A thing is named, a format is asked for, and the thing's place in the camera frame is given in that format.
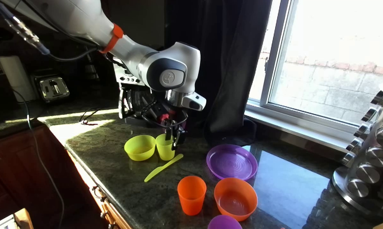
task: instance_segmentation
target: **purple bowl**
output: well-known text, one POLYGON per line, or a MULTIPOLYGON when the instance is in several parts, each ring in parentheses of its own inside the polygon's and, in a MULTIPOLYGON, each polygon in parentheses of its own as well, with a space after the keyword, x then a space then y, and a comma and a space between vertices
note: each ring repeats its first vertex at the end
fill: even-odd
POLYGON ((207 229, 242 229, 242 227, 233 217, 219 215, 210 221, 207 229))
POLYGON ((207 154, 210 171, 220 179, 235 177, 248 180, 258 170, 254 155, 238 145, 218 145, 207 154))

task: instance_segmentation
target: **orange bowl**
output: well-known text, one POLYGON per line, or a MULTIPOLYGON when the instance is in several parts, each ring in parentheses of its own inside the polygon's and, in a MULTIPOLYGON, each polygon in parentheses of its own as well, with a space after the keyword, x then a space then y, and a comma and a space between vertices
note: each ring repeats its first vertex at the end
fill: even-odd
POLYGON ((238 222, 246 220, 257 208, 258 197, 246 181, 234 177, 224 178, 214 188, 218 210, 238 222))

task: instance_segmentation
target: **window sill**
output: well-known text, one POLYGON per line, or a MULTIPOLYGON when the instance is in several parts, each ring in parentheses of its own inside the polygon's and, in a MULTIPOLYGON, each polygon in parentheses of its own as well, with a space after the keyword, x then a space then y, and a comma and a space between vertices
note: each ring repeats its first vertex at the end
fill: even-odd
POLYGON ((259 114, 251 110, 245 110, 244 114, 257 122, 272 128, 279 129, 289 134, 299 136, 312 142, 316 142, 320 145, 333 148, 345 154, 348 152, 345 148, 350 143, 349 141, 344 141, 328 135, 323 135, 319 132, 315 132, 313 130, 306 129, 289 122, 275 119, 264 114, 259 114))

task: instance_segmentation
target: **countertop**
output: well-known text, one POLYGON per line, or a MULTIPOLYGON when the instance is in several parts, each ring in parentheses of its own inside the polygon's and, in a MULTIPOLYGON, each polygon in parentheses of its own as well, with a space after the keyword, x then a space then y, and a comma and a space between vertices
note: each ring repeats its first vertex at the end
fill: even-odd
MULTIPOLYGON (((115 102, 107 104, 112 107, 115 102)), ((117 118, 116 109, 108 108, 89 119, 92 125, 80 125, 78 119, 89 106, 54 106, 38 120, 49 127, 106 192, 132 228, 207 228, 210 220, 219 215, 213 197, 219 179, 207 168, 209 147, 204 139, 188 137, 176 151, 184 158, 144 183, 154 168, 166 162, 157 152, 146 161, 132 161, 123 146, 133 136, 156 137, 161 130, 129 125, 117 118), (182 212, 177 195, 177 183, 190 175, 201 177, 207 184, 203 210, 197 216, 182 212)), ((258 161, 258 172, 248 181, 257 192, 258 205, 241 222, 244 229, 370 229, 381 222, 360 215, 335 191, 330 177, 339 164, 278 140, 261 140, 244 148, 258 161)))

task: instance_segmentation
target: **yellow cup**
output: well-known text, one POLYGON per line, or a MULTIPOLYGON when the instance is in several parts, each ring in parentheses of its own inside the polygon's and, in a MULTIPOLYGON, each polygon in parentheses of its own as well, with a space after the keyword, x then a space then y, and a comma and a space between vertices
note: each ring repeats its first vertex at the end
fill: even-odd
POLYGON ((155 152, 156 141, 150 135, 138 135, 129 139, 123 149, 134 161, 144 161, 155 152))
POLYGON ((158 148, 159 156, 162 160, 168 161, 174 157, 174 150, 171 149, 171 144, 173 142, 173 136, 170 140, 165 140, 165 135, 162 134, 156 138, 156 147, 158 148))

